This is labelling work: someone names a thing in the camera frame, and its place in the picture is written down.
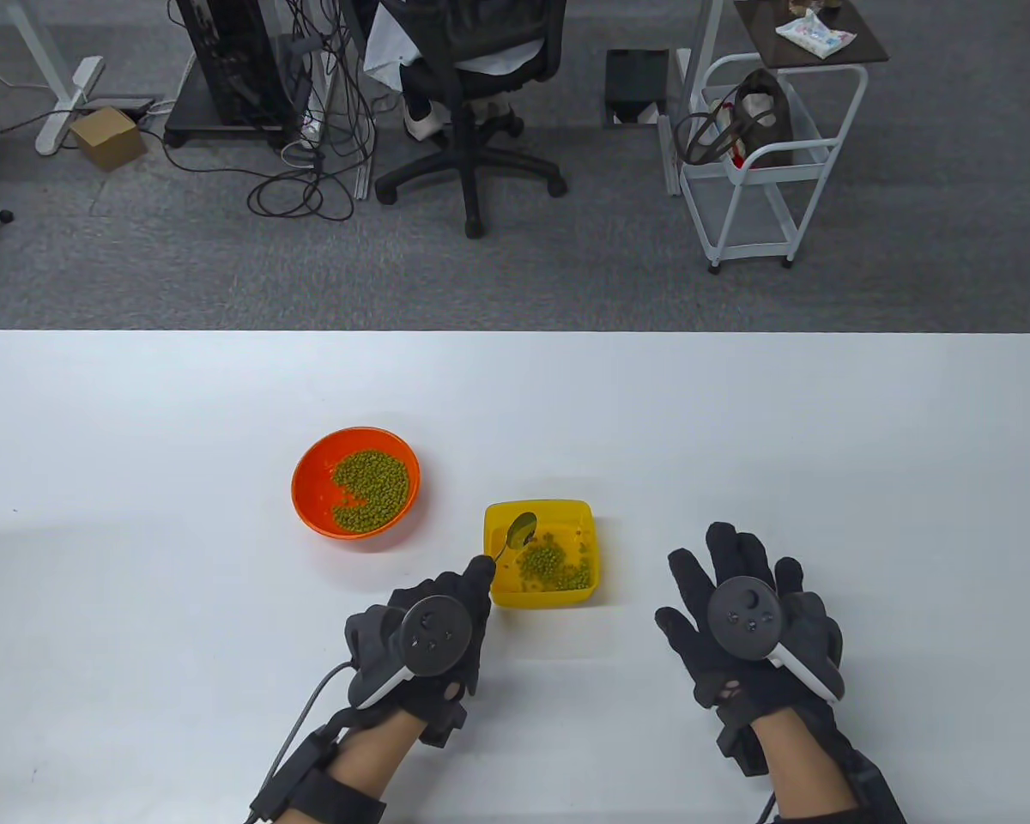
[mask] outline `glove finger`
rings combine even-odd
[[[710,580],[707,570],[702,569],[698,559],[687,549],[677,549],[668,554],[667,565],[672,569],[672,577],[676,580],[687,612],[694,616],[694,623],[700,631],[708,631],[710,619],[707,611],[714,593],[714,582]]]
[[[699,660],[702,637],[698,634],[694,624],[679,610],[661,607],[656,610],[656,626],[660,627],[660,631],[667,639],[667,644],[687,667],[687,674],[696,682],[703,674],[702,662]]]
[[[484,595],[488,593],[488,587],[492,585],[492,578],[496,577],[496,561],[488,557],[487,554],[477,554],[471,558],[466,572],[460,574],[462,584],[472,592],[480,592]]]
[[[735,526],[723,521],[710,524],[707,529],[707,549],[714,561],[714,573],[718,576],[718,584],[723,584],[729,578],[748,574],[744,556],[740,553],[740,543]]]
[[[782,558],[775,564],[775,581],[778,581],[779,597],[791,595],[804,588],[805,572],[796,558]]]
[[[441,573],[440,577],[435,580],[435,588],[438,589],[441,595],[449,595],[451,597],[456,597],[460,594],[459,584],[461,583],[461,577],[457,573]]]
[[[770,561],[766,560],[766,548],[758,538],[751,533],[737,535],[740,554],[744,557],[744,565],[748,575],[758,578],[771,589],[775,588],[775,576],[770,574]]]

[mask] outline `yellow square container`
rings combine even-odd
[[[504,542],[508,538],[508,527],[523,512],[533,512],[538,517],[536,535],[553,534],[557,545],[564,550],[568,564],[578,564],[583,558],[590,561],[590,586],[586,589],[540,589],[540,584],[523,584],[519,574],[520,549],[509,549],[500,557]],[[580,552],[580,545],[585,552]],[[598,553],[598,539],[595,538],[595,519],[590,507],[584,502],[507,502],[494,503],[484,512],[484,554],[500,558],[496,578],[491,582],[491,599],[500,607],[516,610],[545,610],[555,607],[570,607],[587,600],[598,589],[602,563]]]

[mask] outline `cardboard box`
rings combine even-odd
[[[69,126],[69,131],[75,134],[84,157],[104,172],[113,172],[145,153],[136,123],[117,109],[92,112]]]

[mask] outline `black glove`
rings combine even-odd
[[[466,719],[466,711],[460,701],[466,692],[476,694],[477,679],[481,665],[481,643],[484,627],[491,612],[492,602],[488,599],[488,587],[495,577],[496,564],[492,558],[479,554],[469,561],[466,572],[443,573],[436,579],[428,578],[410,589],[393,589],[388,607],[408,612],[417,602],[431,595],[448,595],[459,600],[466,608],[473,623],[473,634],[469,647],[460,660],[443,675],[430,678],[413,678],[393,688],[389,695],[364,710],[365,726],[387,718],[389,712],[401,708],[420,721],[427,722],[427,729],[419,737],[425,745],[443,746],[452,729],[459,729]],[[353,637],[353,624],[347,622],[347,647],[351,651],[351,662],[357,668],[367,662],[366,647]]]
[[[804,580],[801,564],[793,558],[782,558],[775,565],[775,574],[770,574],[765,547],[750,533],[737,534],[731,524],[715,522],[707,531],[707,546],[718,585],[729,578],[749,576],[769,585],[779,597],[801,592]],[[724,731],[718,739],[722,752],[735,758],[746,775],[765,774],[762,749],[750,725],[755,719],[787,707],[804,711],[802,718],[809,715],[805,722],[812,722],[810,727],[818,741],[829,726],[834,733],[832,708],[798,682],[792,672],[766,660],[740,659],[714,639],[708,609],[716,587],[695,557],[686,549],[677,549],[667,556],[667,562],[694,623],[679,610],[664,607],[656,610],[656,626],[663,630],[667,643],[694,679],[696,701],[708,709],[718,707],[718,717],[724,722]],[[833,654],[837,662],[839,649]]]

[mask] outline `chair wheel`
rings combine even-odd
[[[480,217],[467,217],[466,218],[466,237],[469,240],[476,240],[477,237],[484,236],[484,224],[481,224]]]

